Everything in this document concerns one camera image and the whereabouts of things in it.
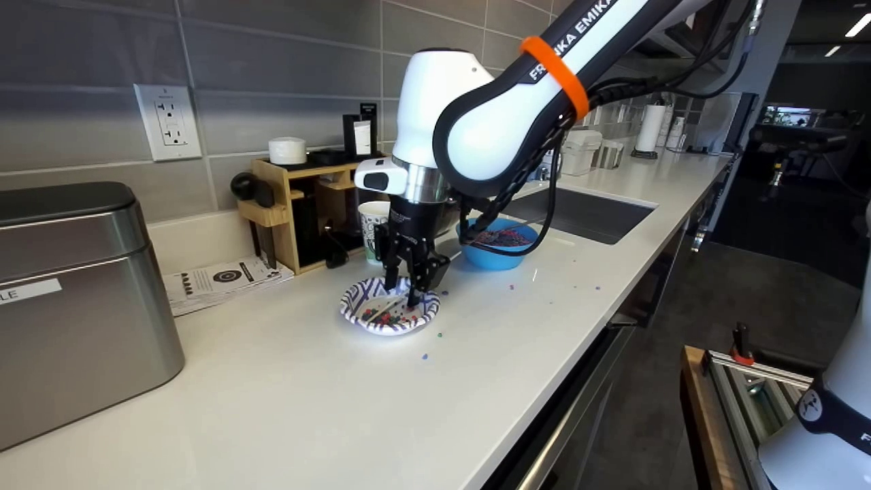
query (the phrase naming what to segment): tile backsplash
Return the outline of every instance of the tile backsplash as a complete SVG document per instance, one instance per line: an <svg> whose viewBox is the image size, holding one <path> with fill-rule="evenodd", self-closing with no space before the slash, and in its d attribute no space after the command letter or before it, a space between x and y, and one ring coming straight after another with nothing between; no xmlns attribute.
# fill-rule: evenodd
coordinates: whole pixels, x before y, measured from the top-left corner
<svg viewBox="0 0 871 490"><path fill-rule="evenodd" d="M148 221L231 210L228 179L273 137L341 145L378 101L394 139L410 51L515 60L565 0L2 0L0 190L118 179ZM205 158L152 163L134 85L186 85Z"/></svg>

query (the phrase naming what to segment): electrical outlet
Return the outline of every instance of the electrical outlet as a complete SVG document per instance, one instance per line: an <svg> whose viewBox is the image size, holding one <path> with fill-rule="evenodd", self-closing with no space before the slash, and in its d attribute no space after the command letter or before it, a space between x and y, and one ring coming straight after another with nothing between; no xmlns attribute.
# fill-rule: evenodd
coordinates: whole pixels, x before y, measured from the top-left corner
<svg viewBox="0 0 871 490"><path fill-rule="evenodd" d="M156 161L199 158L188 86L134 85L148 145Z"/></svg>

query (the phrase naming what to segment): countertop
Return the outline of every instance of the countertop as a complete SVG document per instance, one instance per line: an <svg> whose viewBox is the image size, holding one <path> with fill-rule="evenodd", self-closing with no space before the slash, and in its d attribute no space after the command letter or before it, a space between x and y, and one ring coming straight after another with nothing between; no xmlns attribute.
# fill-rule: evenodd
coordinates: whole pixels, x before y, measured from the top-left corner
<svg viewBox="0 0 871 490"><path fill-rule="evenodd" d="M165 387L0 455L2 490L476 486L718 176L665 154L560 188L655 210L619 244L549 231L511 273L453 266L439 319L374 338L338 315L359 254L176 319Z"/></svg>

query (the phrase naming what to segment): plate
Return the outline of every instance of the plate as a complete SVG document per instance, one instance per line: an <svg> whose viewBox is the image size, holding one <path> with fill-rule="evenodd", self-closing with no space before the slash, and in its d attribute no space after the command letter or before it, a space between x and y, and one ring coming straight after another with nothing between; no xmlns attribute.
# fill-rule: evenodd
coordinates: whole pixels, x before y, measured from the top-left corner
<svg viewBox="0 0 871 490"><path fill-rule="evenodd" d="M374 335L397 338L427 327L435 319L439 299L427 293L409 310L410 281L401 278L394 288L384 288L384 278L368 278L346 292L341 315Z"/></svg>

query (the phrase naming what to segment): bowl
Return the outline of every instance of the bowl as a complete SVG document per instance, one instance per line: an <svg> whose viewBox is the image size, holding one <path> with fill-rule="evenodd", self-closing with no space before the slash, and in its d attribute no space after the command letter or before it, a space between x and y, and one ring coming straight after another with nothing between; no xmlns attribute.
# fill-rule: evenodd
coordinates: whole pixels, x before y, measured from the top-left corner
<svg viewBox="0 0 871 490"><path fill-rule="evenodd" d="M523 255L501 255L501 254L476 248L473 243L481 243L499 250L525 250L537 236L540 233L527 222L496 218L485 233L478 233L462 248L462 262L470 269L515 269L523 262Z"/></svg>

